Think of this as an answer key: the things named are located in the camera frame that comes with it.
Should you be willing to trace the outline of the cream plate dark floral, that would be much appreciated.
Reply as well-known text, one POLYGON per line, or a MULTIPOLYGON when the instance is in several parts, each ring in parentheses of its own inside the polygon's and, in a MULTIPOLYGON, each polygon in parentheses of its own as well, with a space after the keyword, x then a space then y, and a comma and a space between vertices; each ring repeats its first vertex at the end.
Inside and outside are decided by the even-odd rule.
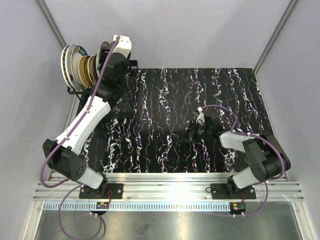
POLYGON ((95 86, 97 81, 94 74, 94 56, 90 56, 88 59, 88 75, 92 85, 95 86))

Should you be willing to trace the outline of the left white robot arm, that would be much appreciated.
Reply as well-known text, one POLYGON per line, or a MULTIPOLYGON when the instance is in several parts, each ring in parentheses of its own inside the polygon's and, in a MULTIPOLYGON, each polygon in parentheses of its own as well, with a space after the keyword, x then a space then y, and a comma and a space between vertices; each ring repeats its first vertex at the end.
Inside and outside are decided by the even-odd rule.
POLYGON ((94 128, 124 95, 126 88, 122 81, 130 68, 126 56, 110 51, 98 82, 80 113, 55 140, 47 139, 42 145, 45 165, 63 175, 67 181, 89 187, 90 193, 97 199, 107 195, 108 180, 105 174, 90 168, 79 154, 94 128))

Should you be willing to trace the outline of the small cream floral plate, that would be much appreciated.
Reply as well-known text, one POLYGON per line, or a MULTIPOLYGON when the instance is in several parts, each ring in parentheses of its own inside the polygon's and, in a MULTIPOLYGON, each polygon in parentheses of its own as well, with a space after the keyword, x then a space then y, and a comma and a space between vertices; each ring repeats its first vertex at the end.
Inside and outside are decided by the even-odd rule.
POLYGON ((85 77, 84 77, 84 60, 85 60, 85 56, 82 56, 79 59, 78 62, 78 74, 79 74, 79 78, 80 78, 80 82, 82 83, 82 85, 84 87, 86 87, 86 81, 85 81, 85 77))

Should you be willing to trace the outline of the white plate watermelon pattern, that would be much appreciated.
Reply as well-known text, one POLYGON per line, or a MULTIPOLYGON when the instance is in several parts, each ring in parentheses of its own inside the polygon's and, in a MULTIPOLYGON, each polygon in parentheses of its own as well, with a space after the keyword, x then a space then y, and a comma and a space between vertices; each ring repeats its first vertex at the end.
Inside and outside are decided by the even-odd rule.
POLYGON ((66 51, 65 61, 64 61, 67 78, 68 78, 68 81, 71 85, 71 89, 73 89, 73 90, 77 90, 76 85, 72 82, 71 77, 70 77, 70 74, 71 74, 71 53, 75 47, 76 47, 76 45, 74 45, 74 44, 70 45, 70 47, 66 51))

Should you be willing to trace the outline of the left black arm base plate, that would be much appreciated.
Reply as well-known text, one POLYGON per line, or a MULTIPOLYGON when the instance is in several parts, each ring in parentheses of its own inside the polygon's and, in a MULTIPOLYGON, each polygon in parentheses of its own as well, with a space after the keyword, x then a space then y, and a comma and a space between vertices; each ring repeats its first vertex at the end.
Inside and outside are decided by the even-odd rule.
POLYGON ((89 186, 80 188, 79 198, 87 200, 109 199, 121 200, 123 198, 124 185, 122 183, 107 183, 100 188, 93 189, 89 186))

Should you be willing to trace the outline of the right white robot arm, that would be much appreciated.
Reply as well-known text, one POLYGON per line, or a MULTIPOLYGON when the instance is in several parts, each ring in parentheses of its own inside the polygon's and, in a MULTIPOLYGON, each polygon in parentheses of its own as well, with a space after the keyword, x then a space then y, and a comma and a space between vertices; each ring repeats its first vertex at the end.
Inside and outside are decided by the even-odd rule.
POLYGON ((275 136, 270 133, 242 134, 225 129, 217 117, 200 116, 190 122, 180 139, 199 144, 209 141, 214 147, 245 153, 248 167, 231 175, 225 183, 212 183, 213 199, 255 199, 255 184, 282 177, 291 168, 291 162, 275 136))

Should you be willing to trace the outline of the mint green flower plate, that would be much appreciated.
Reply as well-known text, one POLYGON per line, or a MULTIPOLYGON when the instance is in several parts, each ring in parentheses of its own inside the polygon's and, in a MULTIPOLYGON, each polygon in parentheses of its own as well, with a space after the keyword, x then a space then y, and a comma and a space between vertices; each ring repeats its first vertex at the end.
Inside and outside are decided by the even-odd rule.
POLYGON ((103 44, 100 45, 97 55, 96 55, 96 61, 95 61, 95 65, 96 65, 96 72, 97 75, 100 76, 100 72, 101 72, 101 54, 102 54, 102 49, 103 49, 103 44))

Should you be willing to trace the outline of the aluminium frame post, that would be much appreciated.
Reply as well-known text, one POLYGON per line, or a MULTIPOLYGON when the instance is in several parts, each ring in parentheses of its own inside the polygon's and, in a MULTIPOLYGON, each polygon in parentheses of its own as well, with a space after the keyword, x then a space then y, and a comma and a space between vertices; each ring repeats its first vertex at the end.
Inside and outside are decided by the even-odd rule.
POLYGON ((288 5, 286 6, 283 14, 281 15, 274 31, 272 32, 264 50, 262 51, 262 54, 260 55, 255 67, 253 68, 253 73, 256 75, 259 70, 261 69, 263 63, 267 59, 269 53, 271 52, 274 44, 276 43, 277 39, 279 38, 281 32, 285 28, 287 22, 289 21, 291 15, 293 14, 296 6, 298 5, 300 1, 299 0, 290 0, 288 2, 288 5))
POLYGON ((48 7, 45 0, 35 0, 36 5, 38 6, 40 12, 42 13, 44 19, 49 25, 50 30, 52 31, 55 39, 57 40, 59 46, 63 49, 67 43, 58 28, 58 25, 48 7))

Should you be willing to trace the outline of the red floral plate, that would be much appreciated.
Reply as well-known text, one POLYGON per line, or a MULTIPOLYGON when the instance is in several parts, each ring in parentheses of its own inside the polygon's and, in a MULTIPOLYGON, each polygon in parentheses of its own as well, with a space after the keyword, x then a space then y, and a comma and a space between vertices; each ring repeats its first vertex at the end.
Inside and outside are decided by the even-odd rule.
POLYGON ((93 61, 93 68, 94 68, 94 76, 96 81, 99 79, 99 71, 97 70, 97 54, 94 56, 94 61, 93 61))

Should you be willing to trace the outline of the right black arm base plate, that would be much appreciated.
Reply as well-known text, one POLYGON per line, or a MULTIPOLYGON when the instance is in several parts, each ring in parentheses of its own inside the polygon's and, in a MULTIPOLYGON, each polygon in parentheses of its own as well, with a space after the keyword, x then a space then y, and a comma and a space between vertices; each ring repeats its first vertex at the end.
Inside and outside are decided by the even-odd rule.
POLYGON ((212 183, 209 193, 211 193, 213 200, 255 200, 257 198, 252 185, 245 188, 237 188, 229 183, 212 183))

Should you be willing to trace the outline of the yellow patterned small plate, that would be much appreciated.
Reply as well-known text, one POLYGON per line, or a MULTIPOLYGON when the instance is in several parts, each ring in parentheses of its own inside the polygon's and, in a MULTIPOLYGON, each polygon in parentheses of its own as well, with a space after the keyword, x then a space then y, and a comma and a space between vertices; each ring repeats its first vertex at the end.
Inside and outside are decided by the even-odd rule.
POLYGON ((89 58, 90 58, 89 56, 86 56, 84 58, 84 61, 83 61, 83 72, 84 72, 85 81, 87 83, 87 87, 91 88, 92 84, 91 84, 90 76, 89 76, 89 73, 88 73, 88 61, 89 61, 89 58))

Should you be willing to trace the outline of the white plate dark green rim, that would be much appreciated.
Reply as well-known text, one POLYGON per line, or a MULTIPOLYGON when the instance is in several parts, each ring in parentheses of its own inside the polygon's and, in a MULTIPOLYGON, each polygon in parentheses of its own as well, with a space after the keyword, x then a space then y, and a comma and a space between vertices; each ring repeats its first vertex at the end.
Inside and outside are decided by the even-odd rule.
POLYGON ((71 51, 71 58, 70 58, 70 66, 71 66, 71 81, 75 84, 76 89, 82 89, 82 82, 80 80, 79 74, 79 62, 80 59, 84 56, 88 56, 86 50, 80 46, 76 45, 75 48, 71 51))

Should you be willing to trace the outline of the grey plate deer pattern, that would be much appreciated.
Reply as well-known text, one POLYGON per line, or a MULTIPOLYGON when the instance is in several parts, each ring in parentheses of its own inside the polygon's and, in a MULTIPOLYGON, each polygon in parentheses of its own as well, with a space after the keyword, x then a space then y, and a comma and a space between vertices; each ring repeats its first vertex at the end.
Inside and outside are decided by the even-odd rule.
POLYGON ((111 44, 109 42, 107 42, 107 41, 103 41, 102 42, 102 44, 100 45, 99 51, 98 51, 98 53, 99 53, 99 57, 98 57, 99 62, 101 61, 101 57, 103 55, 103 51, 107 51, 108 52, 110 50, 110 48, 111 48, 111 44))

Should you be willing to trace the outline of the aluminium mounting rail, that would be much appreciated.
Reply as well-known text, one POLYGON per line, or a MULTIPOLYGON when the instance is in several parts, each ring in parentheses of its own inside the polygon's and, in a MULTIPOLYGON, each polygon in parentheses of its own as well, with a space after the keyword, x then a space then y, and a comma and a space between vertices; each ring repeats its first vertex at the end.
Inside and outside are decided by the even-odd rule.
MULTIPOLYGON (((123 184, 123 201, 132 202, 210 202, 209 186, 223 183, 230 173, 108 173, 109 183, 123 184)), ((258 201, 268 193, 270 202, 302 202, 304 197, 296 181, 270 180, 268 187, 257 185, 258 201)))

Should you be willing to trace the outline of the black marble pattern mat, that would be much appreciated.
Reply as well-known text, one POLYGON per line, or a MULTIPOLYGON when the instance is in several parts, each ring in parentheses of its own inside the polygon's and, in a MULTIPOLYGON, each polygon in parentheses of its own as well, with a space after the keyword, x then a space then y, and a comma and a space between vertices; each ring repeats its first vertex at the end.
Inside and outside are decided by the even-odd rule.
POLYGON ((194 111, 219 117, 225 129, 272 131, 256 76, 250 68, 143 68, 133 118, 103 119, 80 157, 104 173, 232 173, 248 166, 244 153, 190 144, 181 137, 194 111))

